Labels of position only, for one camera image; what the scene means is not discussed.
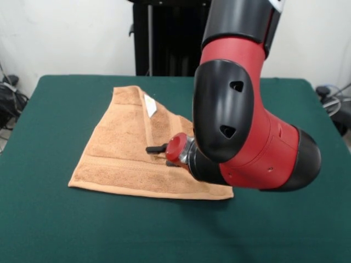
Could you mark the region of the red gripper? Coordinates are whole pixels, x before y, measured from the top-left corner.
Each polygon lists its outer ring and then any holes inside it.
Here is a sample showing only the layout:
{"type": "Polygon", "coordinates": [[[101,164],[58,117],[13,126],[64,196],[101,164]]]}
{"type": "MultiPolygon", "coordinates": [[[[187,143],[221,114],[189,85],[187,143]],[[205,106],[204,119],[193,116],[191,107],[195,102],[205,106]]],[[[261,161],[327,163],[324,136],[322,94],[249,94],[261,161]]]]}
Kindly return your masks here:
{"type": "Polygon", "coordinates": [[[168,143],[160,146],[146,147],[147,154],[165,153],[166,166],[180,167],[189,172],[188,156],[192,146],[192,137],[185,133],[178,133],[168,143]]]}

